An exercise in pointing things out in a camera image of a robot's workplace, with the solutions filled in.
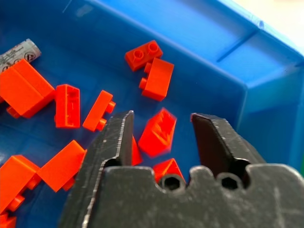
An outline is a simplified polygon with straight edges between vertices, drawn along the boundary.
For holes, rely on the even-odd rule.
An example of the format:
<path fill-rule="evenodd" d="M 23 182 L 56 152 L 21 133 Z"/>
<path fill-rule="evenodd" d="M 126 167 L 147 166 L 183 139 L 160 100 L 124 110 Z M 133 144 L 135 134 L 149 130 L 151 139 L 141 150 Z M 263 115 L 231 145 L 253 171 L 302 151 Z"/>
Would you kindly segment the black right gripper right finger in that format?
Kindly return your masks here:
<path fill-rule="evenodd" d="M 191 114 L 200 163 L 214 176 L 232 173 L 246 176 L 246 166 L 266 161 L 258 151 L 240 136 L 224 119 L 209 114 Z"/>

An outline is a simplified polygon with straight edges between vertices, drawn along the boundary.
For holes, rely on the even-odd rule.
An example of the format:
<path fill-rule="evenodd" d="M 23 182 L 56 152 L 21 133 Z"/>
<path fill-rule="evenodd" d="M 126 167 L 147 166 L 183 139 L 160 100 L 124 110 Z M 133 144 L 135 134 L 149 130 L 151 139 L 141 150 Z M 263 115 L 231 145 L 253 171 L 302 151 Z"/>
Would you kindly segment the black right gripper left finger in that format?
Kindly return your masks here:
<path fill-rule="evenodd" d="M 91 142 L 66 200 L 58 227 L 88 227 L 104 169 L 130 166 L 132 163 L 133 120 L 132 110 L 114 114 Z"/>

